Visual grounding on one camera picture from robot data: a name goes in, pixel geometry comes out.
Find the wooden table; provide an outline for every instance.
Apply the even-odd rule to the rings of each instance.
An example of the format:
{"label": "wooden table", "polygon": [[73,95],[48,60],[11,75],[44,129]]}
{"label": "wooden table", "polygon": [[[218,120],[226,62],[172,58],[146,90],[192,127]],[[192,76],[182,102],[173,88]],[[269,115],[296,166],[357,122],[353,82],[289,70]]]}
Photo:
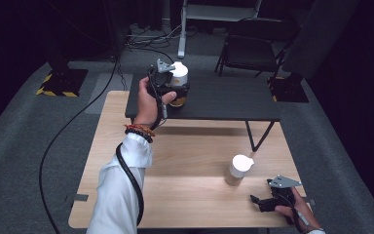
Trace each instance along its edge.
{"label": "wooden table", "polygon": [[[86,228],[90,222],[99,170],[113,157],[125,136],[123,125],[130,122],[124,115],[128,96],[120,91],[107,96],[77,192],[89,197],[74,202],[69,218],[73,228]],[[268,124],[249,122],[256,133]],[[140,228],[287,226],[283,217],[260,213],[249,200],[250,194],[271,198],[266,179],[277,174],[300,180],[279,123],[257,152],[248,147],[244,121],[167,120],[155,132]],[[223,175],[237,154],[252,157],[255,164],[242,183],[233,187]],[[298,190],[305,195],[302,186]]]}

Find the hand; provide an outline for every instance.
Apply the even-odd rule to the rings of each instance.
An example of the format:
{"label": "hand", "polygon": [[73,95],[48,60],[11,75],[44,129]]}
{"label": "hand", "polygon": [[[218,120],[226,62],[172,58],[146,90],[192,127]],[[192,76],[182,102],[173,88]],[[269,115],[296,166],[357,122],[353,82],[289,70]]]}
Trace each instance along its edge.
{"label": "hand", "polygon": [[[300,212],[305,217],[305,219],[308,220],[308,222],[309,222],[309,226],[306,226],[306,224],[302,221],[302,219],[298,218],[298,221],[299,221],[302,229],[308,230],[308,231],[319,229],[320,224],[316,220],[314,214],[312,213],[309,206],[306,204],[305,200],[303,200],[303,198],[300,196],[300,194],[296,190],[296,188],[292,187],[291,190],[293,192],[293,196],[294,196],[294,199],[296,201],[296,203],[294,205],[294,208],[298,212]],[[282,214],[282,215],[286,215],[286,216],[290,217],[294,222],[293,211],[291,210],[290,207],[276,206],[275,211]]]}
{"label": "hand", "polygon": [[[149,79],[144,77],[139,81],[138,91],[138,113],[133,121],[134,124],[140,124],[151,127],[157,119],[157,102],[147,92]],[[176,92],[169,92],[162,96],[163,104],[168,104],[177,97]]]}

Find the tabletop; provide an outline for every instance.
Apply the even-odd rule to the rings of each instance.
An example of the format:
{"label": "tabletop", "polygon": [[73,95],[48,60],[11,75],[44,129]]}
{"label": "tabletop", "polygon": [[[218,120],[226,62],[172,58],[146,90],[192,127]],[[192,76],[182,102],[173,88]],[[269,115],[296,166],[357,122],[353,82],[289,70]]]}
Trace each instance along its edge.
{"label": "tabletop", "polygon": [[[131,83],[126,116],[134,118],[138,81]],[[281,119],[265,80],[252,77],[189,76],[190,90],[181,107],[168,107],[169,119],[274,121]]]}
{"label": "tabletop", "polygon": [[[90,222],[100,168],[108,163],[124,134],[129,92],[110,92],[99,119],[87,165],[69,218],[74,228]],[[266,122],[250,122],[263,133]],[[260,213],[249,195],[271,198],[266,179],[283,175],[300,180],[286,140],[277,123],[257,152],[248,147],[243,121],[167,120],[155,131],[153,166],[146,170],[143,188],[145,210],[140,228],[283,227],[285,219]],[[255,164],[239,186],[230,186],[224,173],[237,154]],[[303,186],[297,189],[305,196]]]}

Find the gray carpet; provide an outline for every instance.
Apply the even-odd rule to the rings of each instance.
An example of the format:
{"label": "gray carpet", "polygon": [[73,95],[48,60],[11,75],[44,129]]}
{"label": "gray carpet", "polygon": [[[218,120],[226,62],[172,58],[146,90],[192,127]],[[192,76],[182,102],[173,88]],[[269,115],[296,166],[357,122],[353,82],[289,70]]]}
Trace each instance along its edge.
{"label": "gray carpet", "polygon": [[[216,76],[213,69],[220,43],[222,37],[208,37],[206,33],[188,38],[183,63],[189,67],[189,74]],[[176,40],[170,40],[170,45],[160,51],[177,60],[177,46]],[[163,55],[150,51],[124,51],[120,60],[121,72],[142,73],[157,59],[166,60]],[[113,65],[109,61],[70,62],[71,68],[89,70],[80,96],[74,98],[35,95],[51,70],[45,64],[30,76],[7,106],[0,117],[0,233],[54,233],[39,194],[41,159],[58,131],[103,89],[102,84]],[[254,79],[254,72],[238,69],[226,68],[224,75]],[[120,89],[117,86],[119,80],[115,76],[110,88]],[[309,103],[281,102],[278,106],[296,167],[307,194],[317,203],[313,210],[327,233],[374,233],[374,200],[315,95],[306,82],[302,84]],[[68,225],[71,211],[68,198],[78,189],[99,119],[95,113],[99,113],[101,104],[100,100],[72,121],[47,154],[43,170],[45,197],[61,233],[85,233],[85,230],[72,229]],[[239,233],[238,230],[224,231]],[[256,233],[255,229],[241,231]],[[140,230],[140,233],[186,233],[186,230]],[[271,233],[297,231],[274,228]]]}
{"label": "gray carpet", "polygon": [[120,76],[114,74],[111,78],[111,73],[99,74],[96,81],[93,94],[91,95],[89,103],[93,103],[85,110],[87,114],[101,114],[102,107],[104,106],[105,99],[110,91],[127,91],[131,87],[132,74],[123,74]]}

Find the white shirt cuff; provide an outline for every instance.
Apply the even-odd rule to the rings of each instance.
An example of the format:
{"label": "white shirt cuff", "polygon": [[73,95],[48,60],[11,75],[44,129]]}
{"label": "white shirt cuff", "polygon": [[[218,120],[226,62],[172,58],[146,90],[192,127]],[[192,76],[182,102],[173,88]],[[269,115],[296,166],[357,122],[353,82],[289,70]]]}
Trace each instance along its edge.
{"label": "white shirt cuff", "polygon": [[153,165],[151,144],[137,134],[127,134],[121,145],[121,154],[129,168],[151,168]]}
{"label": "white shirt cuff", "polygon": [[322,230],[313,230],[313,231],[310,231],[308,233],[309,234],[325,234],[324,231],[322,231]]}

